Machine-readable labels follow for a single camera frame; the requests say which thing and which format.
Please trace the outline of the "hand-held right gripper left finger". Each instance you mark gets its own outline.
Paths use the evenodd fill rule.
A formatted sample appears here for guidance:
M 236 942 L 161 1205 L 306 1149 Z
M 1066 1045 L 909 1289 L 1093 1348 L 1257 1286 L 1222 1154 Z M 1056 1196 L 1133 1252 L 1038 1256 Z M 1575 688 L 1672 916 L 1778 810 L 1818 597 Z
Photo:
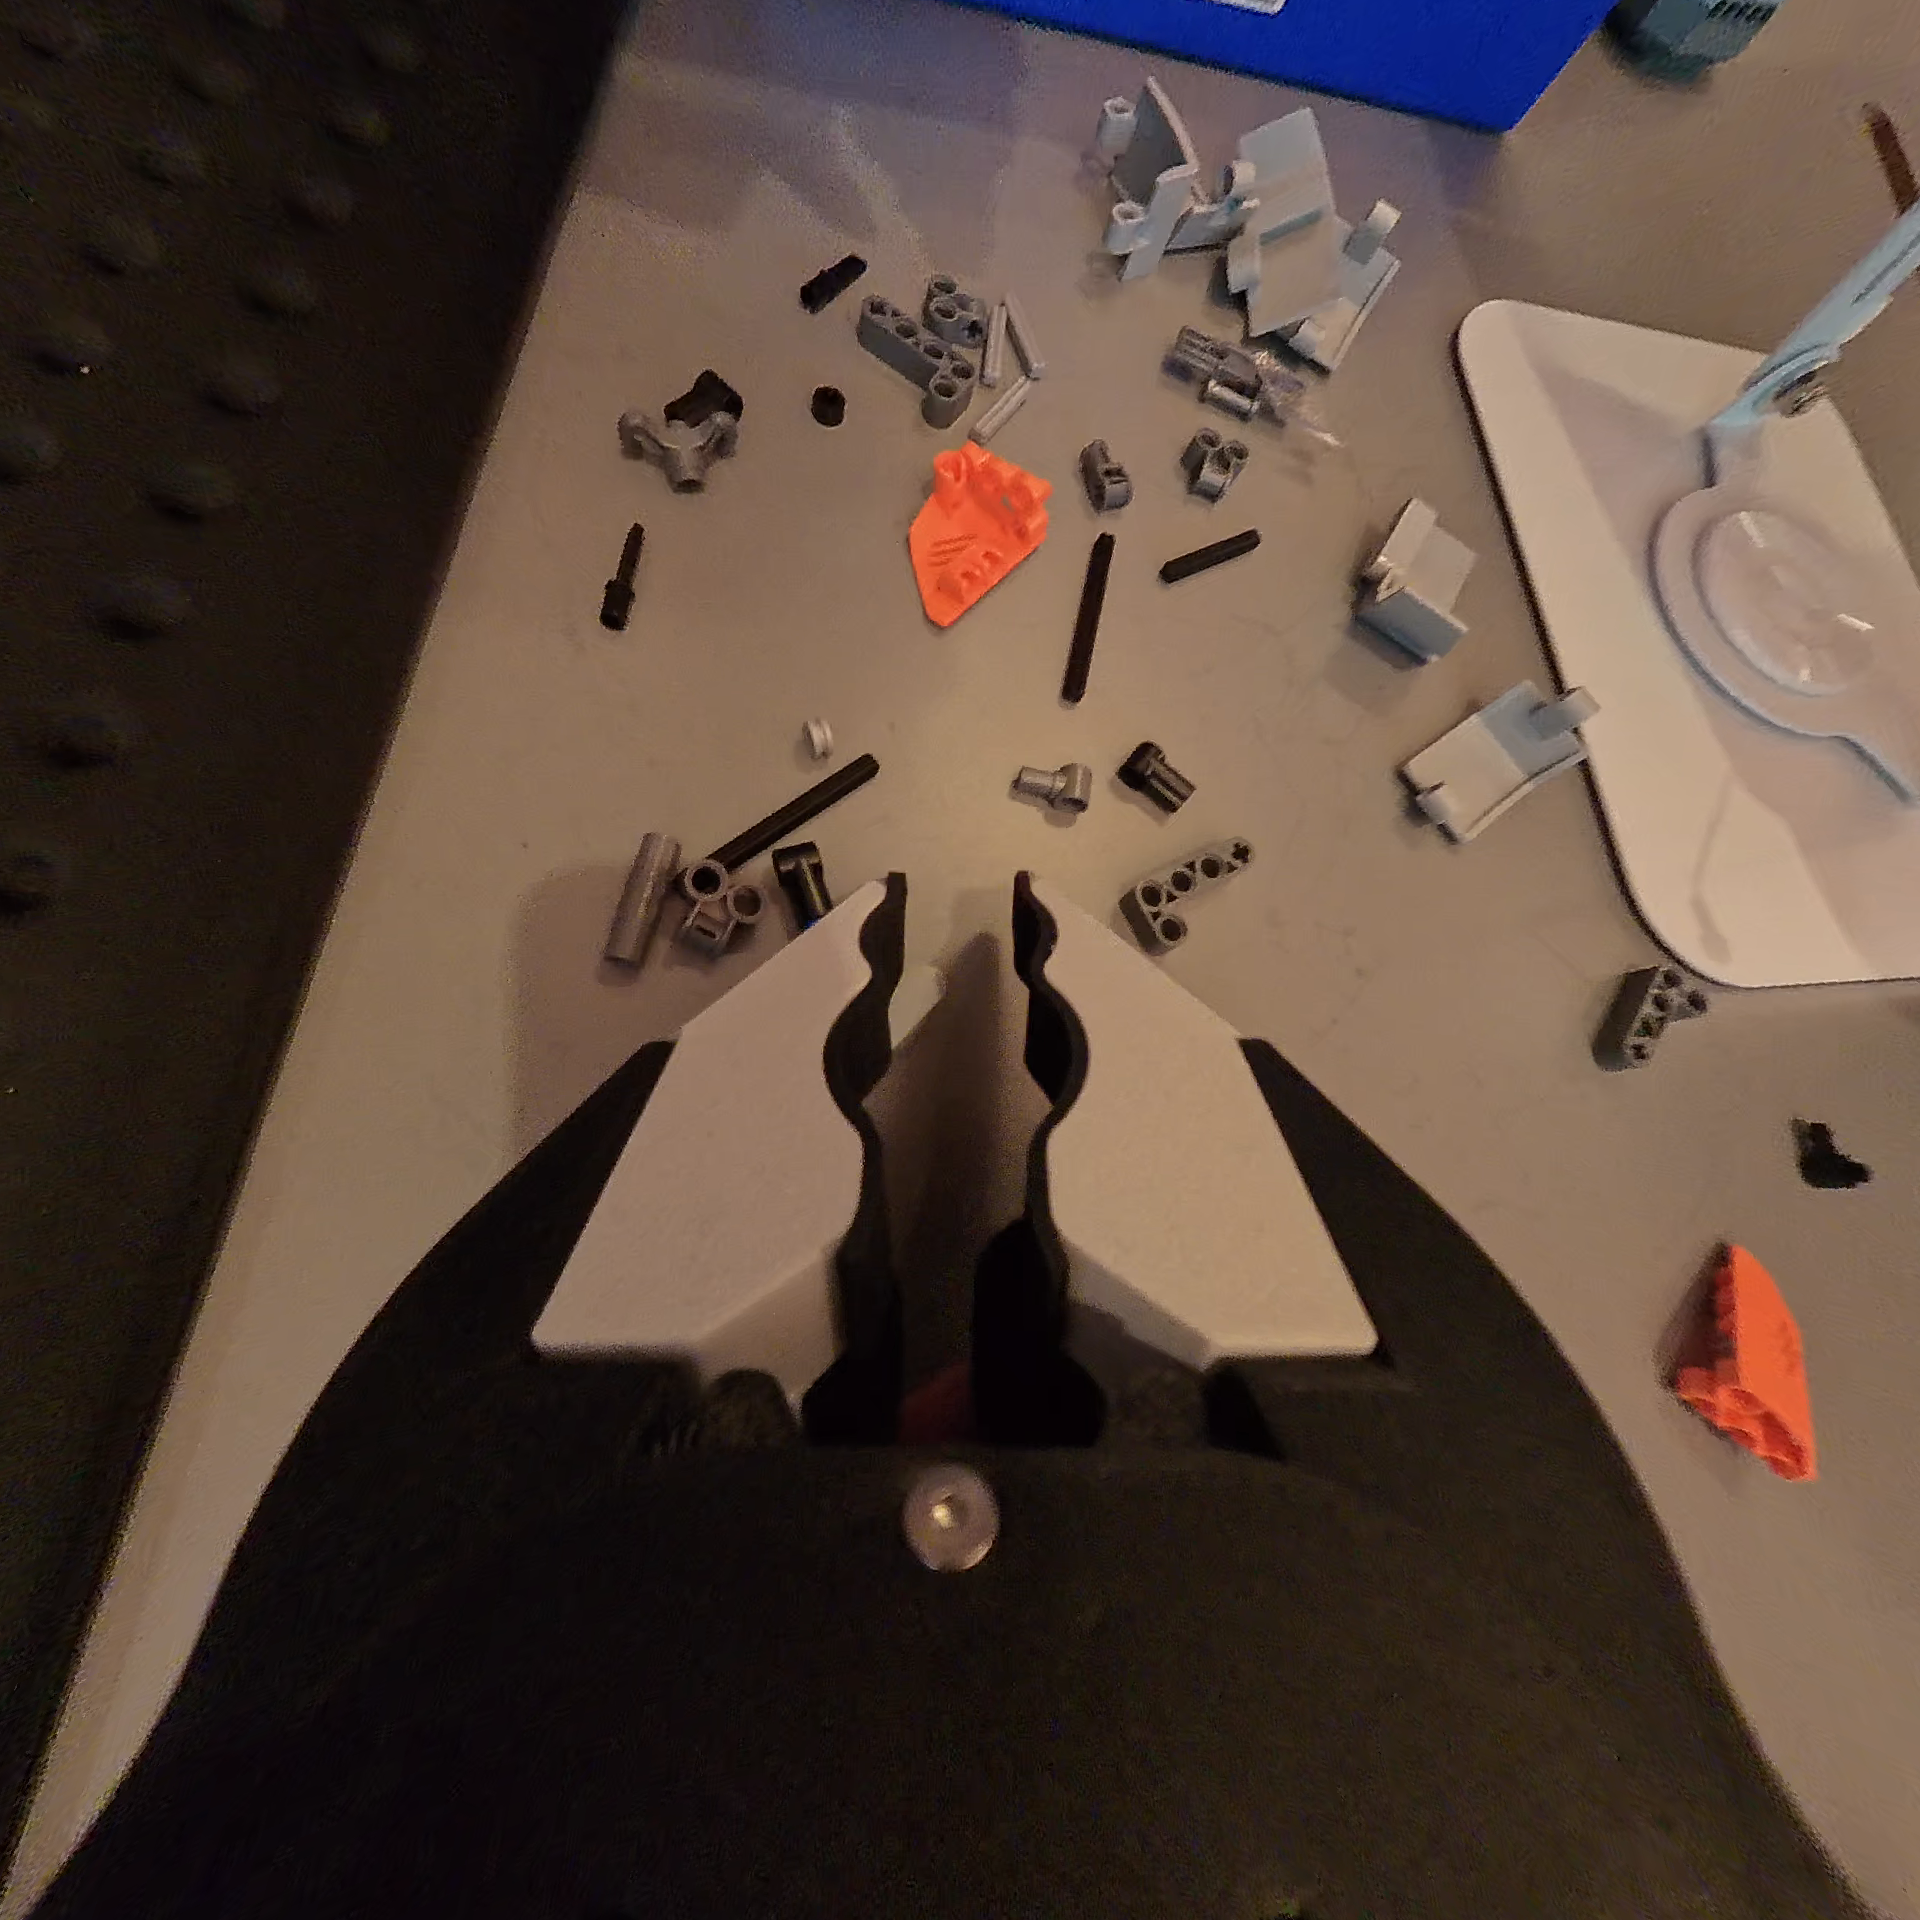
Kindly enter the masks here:
M 903 1301 L 865 1102 L 894 1059 L 905 875 L 693 1018 L 560 1268 L 541 1355 L 751 1370 L 810 1427 L 894 1427 Z

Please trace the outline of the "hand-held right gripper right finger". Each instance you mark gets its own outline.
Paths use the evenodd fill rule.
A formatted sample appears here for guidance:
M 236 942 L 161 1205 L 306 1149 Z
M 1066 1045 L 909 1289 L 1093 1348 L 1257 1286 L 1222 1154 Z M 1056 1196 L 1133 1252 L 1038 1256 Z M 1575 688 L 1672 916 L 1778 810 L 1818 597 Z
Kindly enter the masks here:
M 1129 1362 L 1375 1362 L 1247 1041 L 1050 881 L 1013 889 L 1045 1113 L 1010 1228 L 1010 1435 L 1097 1435 Z

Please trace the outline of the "blue plastic bin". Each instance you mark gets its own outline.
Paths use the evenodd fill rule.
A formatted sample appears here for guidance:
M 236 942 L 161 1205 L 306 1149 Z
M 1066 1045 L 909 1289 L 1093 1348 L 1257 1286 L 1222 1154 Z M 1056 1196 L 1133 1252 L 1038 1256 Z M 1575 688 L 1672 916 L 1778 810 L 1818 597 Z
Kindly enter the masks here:
M 984 2 L 1255 80 L 1505 133 L 1599 29 L 1608 2 Z

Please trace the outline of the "dark grey bent beam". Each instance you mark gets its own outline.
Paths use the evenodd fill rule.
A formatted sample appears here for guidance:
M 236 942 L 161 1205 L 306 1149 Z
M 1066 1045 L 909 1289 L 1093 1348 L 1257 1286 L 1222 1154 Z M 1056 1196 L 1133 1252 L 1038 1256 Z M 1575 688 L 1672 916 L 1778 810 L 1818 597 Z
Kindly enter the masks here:
M 1255 861 L 1242 837 L 1207 844 L 1136 881 L 1118 901 L 1126 928 L 1146 956 L 1166 956 L 1188 940 L 1192 902 Z

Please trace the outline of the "grey tube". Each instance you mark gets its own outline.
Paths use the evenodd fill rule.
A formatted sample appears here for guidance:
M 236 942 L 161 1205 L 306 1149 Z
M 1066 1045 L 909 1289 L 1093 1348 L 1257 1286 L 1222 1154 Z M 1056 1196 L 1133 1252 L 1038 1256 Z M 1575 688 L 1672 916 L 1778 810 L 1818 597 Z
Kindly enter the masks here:
M 634 972 L 655 938 L 664 901 L 681 870 L 681 841 L 671 835 L 646 832 L 615 901 L 615 915 L 602 947 L 608 968 Z

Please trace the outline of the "medium black axle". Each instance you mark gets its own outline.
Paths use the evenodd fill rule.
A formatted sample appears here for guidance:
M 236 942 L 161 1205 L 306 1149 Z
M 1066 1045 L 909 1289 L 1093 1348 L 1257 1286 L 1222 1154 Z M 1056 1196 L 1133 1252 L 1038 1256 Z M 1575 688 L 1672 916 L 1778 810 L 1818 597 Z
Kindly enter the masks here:
M 860 755 L 793 801 L 762 814 L 746 830 L 726 838 L 719 848 L 713 848 L 705 859 L 728 873 L 736 873 L 742 864 L 753 861 L 759 856 L 794 838 L 800 828 L 813 822 L 831 808 L 847 801 L 878 774 L 880 762 L 873 755 Z

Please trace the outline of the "dark grey short beam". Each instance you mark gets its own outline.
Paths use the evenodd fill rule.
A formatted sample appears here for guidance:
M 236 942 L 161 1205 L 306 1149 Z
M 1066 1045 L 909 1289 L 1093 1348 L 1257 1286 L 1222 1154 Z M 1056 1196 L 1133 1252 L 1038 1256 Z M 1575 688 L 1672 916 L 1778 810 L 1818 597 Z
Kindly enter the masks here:
M 1709 1012 L 1711 1000 L 1679 968 L 1641 968 L 1621 977 L 1596 1029 L 1590 1057 L 1605 1073 L 1644 1067 L 1663 1030 Z

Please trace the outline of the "orange triangular panel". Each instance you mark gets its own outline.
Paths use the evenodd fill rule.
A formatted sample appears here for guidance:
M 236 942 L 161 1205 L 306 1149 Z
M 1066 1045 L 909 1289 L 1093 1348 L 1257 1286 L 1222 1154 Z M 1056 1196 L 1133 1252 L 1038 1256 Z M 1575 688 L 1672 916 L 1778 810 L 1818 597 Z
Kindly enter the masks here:
M 1048 533 L 1050 482 L 966 441 L 932 464 L 905 538 L 920 608 L 949 629 L 1029 560 Z
M 1816 1478 L 1808 1360 L 1764 1261 L 1725 1241 L 1670 1370 L 1670 1392 L 1781 1481 Z

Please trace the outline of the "long black axle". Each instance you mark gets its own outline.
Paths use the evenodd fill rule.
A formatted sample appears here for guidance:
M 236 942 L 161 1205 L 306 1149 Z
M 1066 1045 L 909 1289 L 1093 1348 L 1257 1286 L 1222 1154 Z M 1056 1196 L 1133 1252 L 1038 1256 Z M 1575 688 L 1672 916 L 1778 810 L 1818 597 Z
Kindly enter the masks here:
M 1113 553 L 1113 533 L 1098 533 L 1087 550 L 1085 578 L 1079 593 L 1070 652 L 1062 669 L 1060 699 L 1066 707 L 1079 707 L 1087 696 L 1098 621 L 1105 606 L 1108 584 L 1113 577 Z

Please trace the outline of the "grey axle connector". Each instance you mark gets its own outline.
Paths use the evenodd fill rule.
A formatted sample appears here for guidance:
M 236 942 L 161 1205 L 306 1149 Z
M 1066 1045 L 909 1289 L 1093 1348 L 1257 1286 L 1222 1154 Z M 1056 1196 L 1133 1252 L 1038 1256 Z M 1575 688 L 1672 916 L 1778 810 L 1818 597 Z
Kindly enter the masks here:
M 1294 389 L 1268 355 L 1200 332 L 1192 333 L 1190 350 L 1204 405 L 1239 420 L 1286 420 Z

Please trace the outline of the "white book stand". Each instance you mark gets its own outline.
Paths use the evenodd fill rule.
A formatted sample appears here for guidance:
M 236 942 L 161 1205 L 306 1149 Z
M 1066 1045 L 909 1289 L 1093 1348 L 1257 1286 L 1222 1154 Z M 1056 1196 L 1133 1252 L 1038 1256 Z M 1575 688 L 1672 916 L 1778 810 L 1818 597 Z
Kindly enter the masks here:
M 1768 355 L 1521 302 L 1455 363 L 1623 892 L 1740 989 L 1918 974 L 1918 602 L 1826 396 L 1903 212 Z

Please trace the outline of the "small grey blue device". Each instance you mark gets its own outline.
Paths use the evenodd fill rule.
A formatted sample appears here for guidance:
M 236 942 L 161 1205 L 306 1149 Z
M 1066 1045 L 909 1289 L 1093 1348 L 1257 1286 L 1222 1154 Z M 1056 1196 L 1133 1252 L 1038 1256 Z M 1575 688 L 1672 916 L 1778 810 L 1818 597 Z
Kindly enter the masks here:
M 1778 2 L 1615 2 L 1601 26 L 1615 49 L 1662 80 L 1696 80 L 1733 61 L 1768 26 Z

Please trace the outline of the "light grey bracket piece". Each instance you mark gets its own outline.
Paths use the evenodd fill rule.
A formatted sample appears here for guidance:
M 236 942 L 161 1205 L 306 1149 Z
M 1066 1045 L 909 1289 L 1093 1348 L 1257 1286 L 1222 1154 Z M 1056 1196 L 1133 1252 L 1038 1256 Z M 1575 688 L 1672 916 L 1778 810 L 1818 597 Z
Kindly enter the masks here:
M 1359 566 L 1352 618 L 1416 665 L 1442 660 L 1466 634 L 1455 602 L 1477 560 L 1442 529 L 1437 510 L 1413 496 Z
M 1524 678 L 1405 760 L 1399 780 L 1422 817 L 1464 845 L 1589 756 L 1582 729 L 1598 708 L 1584 688 L 1544 696 Z

